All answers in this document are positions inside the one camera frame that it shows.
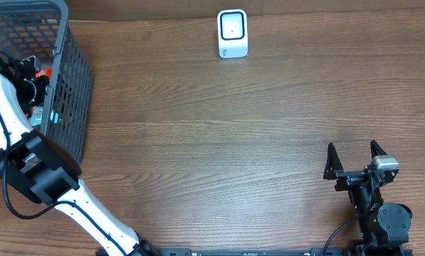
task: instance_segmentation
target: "basket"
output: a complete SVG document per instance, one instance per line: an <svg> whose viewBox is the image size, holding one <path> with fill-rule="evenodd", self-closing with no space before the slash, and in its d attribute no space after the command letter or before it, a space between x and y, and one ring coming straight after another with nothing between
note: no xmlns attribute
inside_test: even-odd
<svg viewBox="0 0 425 256"><path fill-rule="evenodd" d="M14 58L35 55L52 67L40 132L80 162L93 73L68 26L63 0L0 0L0 50Z"/></svg>

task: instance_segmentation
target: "table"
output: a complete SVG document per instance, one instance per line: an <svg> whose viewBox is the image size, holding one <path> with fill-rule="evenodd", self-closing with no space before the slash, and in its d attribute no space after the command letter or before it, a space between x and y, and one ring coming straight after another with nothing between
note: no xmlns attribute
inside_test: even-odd
<svg viewBox="0 0 425 256"><path fill-rule="evenodd" d="M91 191L160 247L319 247L353 215L322 179L327 144L358 170L376 139L401 165L383 198L413 210L408 247L425 255L425 9L248 22L234 60L218 57L214 18L72 24L95 72ZM43 207L10 192L22 213ZM0 183L0 255L98 248L60 212L16 219Z"/></svg>

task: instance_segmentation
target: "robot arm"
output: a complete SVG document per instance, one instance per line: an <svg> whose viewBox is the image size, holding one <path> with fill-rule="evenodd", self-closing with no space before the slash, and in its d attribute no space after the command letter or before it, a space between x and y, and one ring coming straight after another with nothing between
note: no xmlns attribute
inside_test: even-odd
<svg viewBox="0 0 425 256"><path fill-rule="evenodd" d="M6 174L8 183L34 203L56 204L55 209L83 227L103 246L108 255L122 255L122 250L125 255L130 255L140 243L136 232L114 217L90 192L84 180L79 178L79 165L68 153L31 127L19 107L14 86L1 74L0 113L11 140ZM5 172L4 150L6 136L0 123L1 178ZM107 235L103 235L92 221Z"/></svg>

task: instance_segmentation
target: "wood grain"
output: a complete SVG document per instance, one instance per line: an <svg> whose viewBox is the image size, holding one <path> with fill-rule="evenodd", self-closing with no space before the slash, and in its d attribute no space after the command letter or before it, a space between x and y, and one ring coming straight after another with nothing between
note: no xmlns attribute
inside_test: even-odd
<svg viewBox="0 0 425 256"><path fill-rule="evenodd" d="M70 17L86 21L212 18L224 9L248 15L425 8L425 0L66 0Z"/></svg>
<svg viewBox="0 0 425 256"><path fill-rule="evenodd" d="M376 139L402 167L383 197L413 210L408 246L425 255L425 9L250 17L236 60L218 57L213 18L72 29L95 71L84 178L155 245L322 246L352 217L322 179L327 144L353 170ZM15 219L0 184L0 255L97 248L61 213Z"/></svg>

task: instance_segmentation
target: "perforated basket wall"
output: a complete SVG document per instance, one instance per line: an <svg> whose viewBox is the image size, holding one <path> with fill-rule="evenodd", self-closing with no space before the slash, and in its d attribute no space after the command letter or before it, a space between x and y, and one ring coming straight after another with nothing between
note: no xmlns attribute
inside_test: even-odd
<svg viewBox="0 0 425 256"><path fill-rule="evenodd" d="M0 50L15 57L35 55L52 67L40 132L83 158L93 73L68 27L62 0L0 0Z"/></svg>

